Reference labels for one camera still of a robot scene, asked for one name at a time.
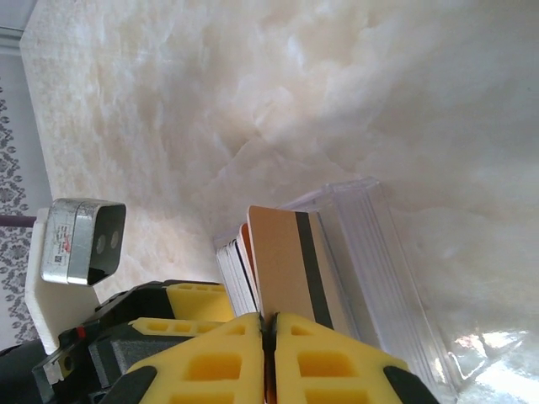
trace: patterned wallpaper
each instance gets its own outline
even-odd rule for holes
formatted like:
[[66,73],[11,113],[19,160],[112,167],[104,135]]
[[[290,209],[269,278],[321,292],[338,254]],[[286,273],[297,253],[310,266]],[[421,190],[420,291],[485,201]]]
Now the patterned wallpaper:
[[[22,59],[0,52],[0,214],[33,216],[51,190]],[[0,350],[37,332],[24,303],[31,229],[0,227]]]
[[[2,97],[0,77],[0,97]],[[9,129],[8,106],[0,98],[0,208],[4,215],[25,215],[29,206],[25,203],[26,193],[17,148],[13,146],[13,131]],[[30,247],[31,229],[0,227],[0,282],[3,292],[0,310],[7,310],[9,321],[3,327],[14,330],[14,342],[22,343],[37,338],[34,324],[24,303],[24,281]]]

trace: black stripe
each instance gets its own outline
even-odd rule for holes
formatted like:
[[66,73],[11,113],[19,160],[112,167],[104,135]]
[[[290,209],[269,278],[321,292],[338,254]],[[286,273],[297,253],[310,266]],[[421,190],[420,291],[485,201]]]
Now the black stripe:
[[386,366],[384,374],[403,404],[438,404],[418,376],[397,366]]
[[302,245],[303,264],[305,265],[305,275],[307,276],[307,285],[311,296],[314,321],[333,329],[334,325],[331,322],[328,301],[323,291],[322,276],[320,276],[320,268],[318,267],[317,252],[312,239],[309,214],[296,212],[296,222]]
[[249,278],[247,277],[247,269],[245,268],[245,264],[242,260],[242,254],[239,252],[239,247],[237,246],[237,240],[234,240],[234,247],[236,248],[236,254],[239,258],[240,264],[242,264],[242,271],[243,271],[243,277],[245,278],[245,282],[247,282],[247,286],[249,287],[249,293],[251,294],[251,300],[253,301],[254,307],[258,310],[259,307],[256,304],[256,300],[254,299],[254,292],[253,288],[251,287],[251,283],[249,282]]

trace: transparent acrylic box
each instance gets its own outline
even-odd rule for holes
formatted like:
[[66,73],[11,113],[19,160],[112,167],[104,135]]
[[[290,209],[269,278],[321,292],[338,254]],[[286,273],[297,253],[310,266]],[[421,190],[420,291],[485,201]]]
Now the transparent acrylic box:
[[[328,184],[281,208],[317,212],[358,339],[404,359],[440,401],[456,401],[450,353],[424,313],[380,183]],[[216,248],[237,233],[216,237]]]

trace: wall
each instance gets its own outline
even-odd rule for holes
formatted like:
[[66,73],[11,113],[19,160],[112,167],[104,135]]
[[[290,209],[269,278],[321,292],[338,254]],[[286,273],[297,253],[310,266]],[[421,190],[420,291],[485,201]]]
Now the wall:
[[24,29],[37,0],[0,0],[0,27]]
[[[0,214],[51,205],[23,62],[0,50]],[[0,227],[0,350],[36,337],[24,304],[30,229]]]

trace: marble surface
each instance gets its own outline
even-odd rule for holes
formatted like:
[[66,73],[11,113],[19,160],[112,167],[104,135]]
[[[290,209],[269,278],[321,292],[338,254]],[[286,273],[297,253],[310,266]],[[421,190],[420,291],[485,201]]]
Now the marble surface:
[[53,196],[128,206],[102,298],[219,279],[211,238],[248,205],[371,175],[467,350],[462,401],[523,402],[539,389],[537,21],[533,1],[40,0],[21,48]]

